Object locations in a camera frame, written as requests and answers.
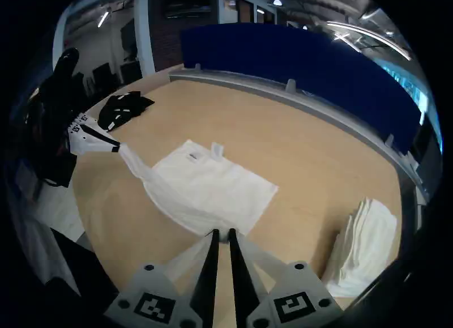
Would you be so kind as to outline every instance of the stack of folded towels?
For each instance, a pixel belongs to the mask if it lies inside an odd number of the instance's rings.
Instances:
[[[384,204],[360,202],[338,234],[322,278],[333,297],[358,296],[386,268],[396,224]]]

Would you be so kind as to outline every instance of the table surface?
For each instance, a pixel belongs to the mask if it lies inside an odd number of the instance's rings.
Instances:
[[[394,167],[366,144],[323,120],[267,98],[178,80],[146,97],[156,103],[111,134],[150,167],[191,139],[279,186],[248,239],[285,262],[305,260],[322,275],[335,237],[365,197],[398,219],[401,199]],[[73,184],[80,217],[113,283],[123,289],[146,262],[165,263],[199,240],[162,214],[119,155],[78,158]],[[274,282],[266,274],[265,285]],[[178,288],[183,288],[182,278]],[[350,300],[340,299],[345,306]],[[214,324],[234,326],[229,248],[221,245]]]

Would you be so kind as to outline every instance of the blue partition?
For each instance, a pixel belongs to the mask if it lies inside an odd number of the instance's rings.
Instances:
[[[372,60],[327,35],[270,24],[218,24],[181,32],[184,65],[286,83],[325,98],[395,137],[403,153],[419,127],[411,97]]]

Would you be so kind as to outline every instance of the ceiling light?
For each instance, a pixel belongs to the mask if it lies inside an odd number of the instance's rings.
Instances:
[[[336,38],[334,40],[337,40],[337,39],[340,39],[340,40],[343,40],[344,42],[346,42],[350,47],[352,47],[355,51],[359,52],[359,53],[362,53],[361,50],[359,50],[358,47],[356,47],[352,42],[350,42],[348,39],[345,39],[345,37],[347,37],[349,35],[349,33],[346,33],[346,34],[338,34],[338,33],[335,33],[336,35]]]
[[[104,15],[102,16],[102,19],[101,21],[99,21],[99,24],[97,25],[97,27],[101,27],[102,23],[104,22],[105,18],[107,17],[107,15],[109,14],[109,12],[105,12]]]
[[[363,19],[363,20],[369,19],[369,18],[371,18],[372,16],[374,16],[378,11],[379,11],[379,8],[376,9],[376,10],[374,10],[374,11],[371,12],[371,13],[363,14],[362,17],[361,17],[361,19]]]
[[[355,31],[357,33],[361,33],[364,35],[368,35],[368,36],[382,42],[383,44],[386,44],[387,46],[393,48],[395,51],[397,51],[399,54],[401,54],[407,60],[411,60],[410,55],[404,49],[402,49],[400,46],[398,46],[396,43],[390,41],[389,39],[384,38],[382,35],[369,31],[368,29],[365,29],[365,28],[362,28],[359,26],[353,26],[350,24],[345,24],[342,22],[335,22],[335,21],[328,21],[327,25],[344,28],[344,29],[350,29],[351,31]]]

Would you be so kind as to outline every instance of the white towel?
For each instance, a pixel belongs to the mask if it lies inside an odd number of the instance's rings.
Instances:
[[[127,145],[119,154],[140,178],[148,196],[167,216],[186,229],[206,235],[230,228],[246,235],[261,217],[278,187],[191,140],[153,168]]]
[[[322,278],[333,297],[358,296],[385,269],[396,224],[379,201],[360,203],[338,234]]]

